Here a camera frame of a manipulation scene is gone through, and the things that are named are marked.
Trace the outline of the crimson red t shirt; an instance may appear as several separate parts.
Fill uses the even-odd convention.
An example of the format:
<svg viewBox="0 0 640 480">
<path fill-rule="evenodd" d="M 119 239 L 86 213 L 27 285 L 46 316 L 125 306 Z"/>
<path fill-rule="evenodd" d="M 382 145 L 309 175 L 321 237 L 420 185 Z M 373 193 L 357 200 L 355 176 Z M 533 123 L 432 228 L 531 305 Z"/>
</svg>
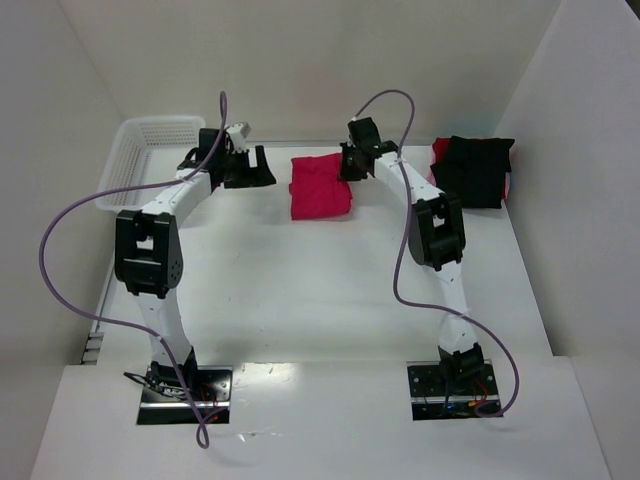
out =
<svg viewBox="0 0 640 480">
<path fill-rule="evenodd" d="M 350 212 L 351 189 L 347 182 L 339 179 L 341 159 L 340 153 L 291 159 L 292 220 L 321 220 Z"/>
</svg>

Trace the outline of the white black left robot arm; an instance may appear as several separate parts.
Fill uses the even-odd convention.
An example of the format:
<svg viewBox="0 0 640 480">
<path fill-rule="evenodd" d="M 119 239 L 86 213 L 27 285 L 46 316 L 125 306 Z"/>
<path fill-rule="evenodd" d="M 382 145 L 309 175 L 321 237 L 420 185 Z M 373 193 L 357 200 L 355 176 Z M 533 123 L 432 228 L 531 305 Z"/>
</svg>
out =
<svg viewBox="0 0 640 480">
<path fill-rule="evenodd" d="M 184 273 L 179 229 L 219 187 L 271 186 L 264 147 L 246 144 L 250 126 L 239 122 L 223 130 L 202 128 L 198 145 L 178 165 L 176 184 L 160 191 L 138 210 L 116 216 L 115 274 L 132 294 L 153 331 L 150 373 L 145 382 L 157 389 L 199 387 L 195 350 L 182 324 L 177 287 Z"/>
</svg>

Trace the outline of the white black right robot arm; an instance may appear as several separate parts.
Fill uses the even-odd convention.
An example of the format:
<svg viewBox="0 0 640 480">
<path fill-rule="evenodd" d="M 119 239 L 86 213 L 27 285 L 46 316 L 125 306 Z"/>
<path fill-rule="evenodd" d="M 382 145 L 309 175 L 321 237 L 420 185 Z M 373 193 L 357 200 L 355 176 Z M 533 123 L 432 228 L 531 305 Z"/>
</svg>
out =
<svg viewBox="0 0 640 480">
<path fill-rule="evenodd" d="M 439 369 L 450 392 L 460 389 L 484 365 L 482 348 L 468 320 L 462 281 L 466 236 L 460 201 L 429 183 L 394 142 L 382 140 L 372 118 L 353 118 L 347 128 L 340 178 L 359 181 L 371 176 L 407 207 L 400 251 L 409 252 L 439 282 L 444 304 L 432 307 L 444 313 L 438 337 Z"/>
</svg>

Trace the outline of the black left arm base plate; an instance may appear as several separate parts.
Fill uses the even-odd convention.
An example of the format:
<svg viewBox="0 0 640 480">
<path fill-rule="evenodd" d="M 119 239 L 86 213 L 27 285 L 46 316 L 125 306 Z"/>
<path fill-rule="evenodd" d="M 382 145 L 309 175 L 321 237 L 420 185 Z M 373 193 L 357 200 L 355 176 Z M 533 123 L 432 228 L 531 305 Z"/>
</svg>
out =
<svg viewBox="0 0 640 480">
<path fill-rule="evenodd" d="M 186 378 L 194 403 L 208 424 L 228 424 L 230 418 L 230 367 L 203 367 Z M 147 368 L 144 375 L 129 374 L 142 386 L 136 424 L 141 426 L 195 425 L 197 418 L 175 372 L 162 377 Z"/>
</svg>

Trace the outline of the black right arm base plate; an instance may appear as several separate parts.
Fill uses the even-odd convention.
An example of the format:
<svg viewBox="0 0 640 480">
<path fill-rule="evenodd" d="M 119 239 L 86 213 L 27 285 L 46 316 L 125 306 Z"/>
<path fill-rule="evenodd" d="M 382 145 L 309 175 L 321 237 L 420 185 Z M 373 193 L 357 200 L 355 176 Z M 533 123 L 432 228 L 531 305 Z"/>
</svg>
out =
<svg viewBox="0 0 640 480">
<path fill-rule="evenodd" d="M 501 409 L 493 365 L 460 386 L 447 387 L 437 362 L 407 364 L 407 376 L 414 421 L 466 420 L 478 418 L 476 409 L 493 414 Z"/>
</svg>

